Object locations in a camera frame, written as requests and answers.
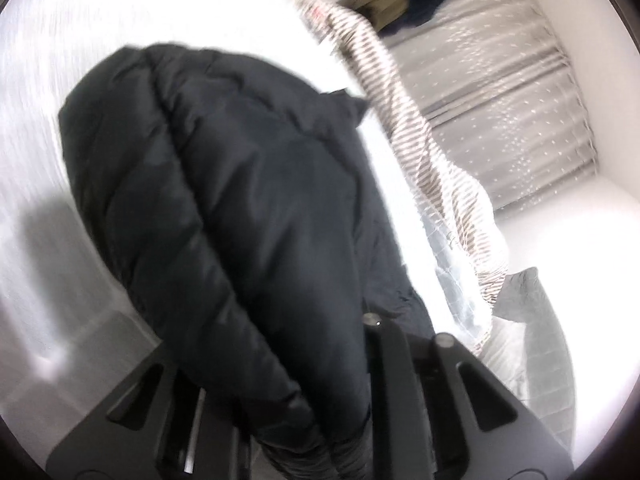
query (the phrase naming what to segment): jacket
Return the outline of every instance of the jacket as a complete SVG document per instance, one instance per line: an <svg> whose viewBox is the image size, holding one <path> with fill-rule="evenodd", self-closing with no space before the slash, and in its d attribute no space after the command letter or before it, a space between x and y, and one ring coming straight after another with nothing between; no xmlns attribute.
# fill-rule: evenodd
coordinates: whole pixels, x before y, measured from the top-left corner
<svg viewBox="0 0 640 480"><path fill-rule="evenodd" d="M433 334L358 138L366 108L258 59L159 44L101 62L59 115L108 269L288 478L369 474L363 312Z"/></svg>

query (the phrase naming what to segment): bed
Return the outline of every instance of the bed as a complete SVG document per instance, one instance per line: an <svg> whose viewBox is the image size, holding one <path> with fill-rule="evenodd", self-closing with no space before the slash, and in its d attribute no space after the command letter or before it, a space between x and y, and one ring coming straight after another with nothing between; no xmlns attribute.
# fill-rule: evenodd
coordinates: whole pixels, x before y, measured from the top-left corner
<svg viewBox="0 0 640 480"><path fill-rule="evenodd" d="M233 17L217 1L11 0L0 14L5 78L0 124L11 123L12 128L4 128L1 137L3 156L11 157L4 156L0 174L0 275L6 278L0 284L0 415L41 466L73 426L158 345L106 275L68 195L52 131L62 100L82 74L125 42L180 41L265 57L323 91L362 92L325 47L305 33L289 0L263 0L269 4L260 8L246 0L229 0L236 9ZM529 326L532 398L525 400L533 402L530 407L543 420L548 412L545 422L572 448L576 465L609 429L640 371L634 338L638 314L628 308L633 276L640 270L628 257L640 245L640 179L633 164L640 141L632 135L640 124L632 105L640 97L640 56L608 0L580 1L591 11L590 20L580 25L575 25L566 0L538 3L572 60L601 171L598 176L585 174L579 184L551 200L498 220L510 246L514 276L508 278L495 311ZM567 10L563 14L559 8ZM193 13L192 19L185 20L185 12ZM594 32L599 27L607 27L607 33ZM598 41L583 41L585 34ZM603 49L611 55L600 56ZM607 87L600 77L604 71L624 76L609 79ZM17 97L4 93L15 88L21 89ZM613 98L619 113L611 111ZM402 173L385 148L380 124L370 119L365 128L361 134L377 160L376 176L404 248L402 256L414 276L428 274L424 271L433 265L424 258L430 251L428 241L420 219L404 213L412 199ZM625 233L623 244L593 237L594 232L620 231ZM531 267L538 272L518 274ZM428 296L430 284L421 286ZM534 316L522 309L524 303L513 301L523 290L544 296ZM446 330L448 322L442 320L439 326ZM615 345L596 345L598 334L607 332L616 334ZM550 345L556 353L545 356ZM549 359L559 366L560 380L545 390ZM98 360L100 367L95 366ZM551 400L542 402L548 394Z"/></svg>

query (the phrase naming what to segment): gray pillow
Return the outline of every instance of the gray pillow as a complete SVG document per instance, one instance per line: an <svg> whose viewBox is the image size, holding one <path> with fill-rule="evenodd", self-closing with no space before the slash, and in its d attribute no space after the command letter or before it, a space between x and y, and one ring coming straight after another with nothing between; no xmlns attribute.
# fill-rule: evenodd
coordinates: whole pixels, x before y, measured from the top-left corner
<svg viewBox="0 0 640 480"><path fill-rule="evenodd" d="M571 450L575 433L574 370L562 327L535 267L506 277L494 316L526 325L527 405Z"/></svg>

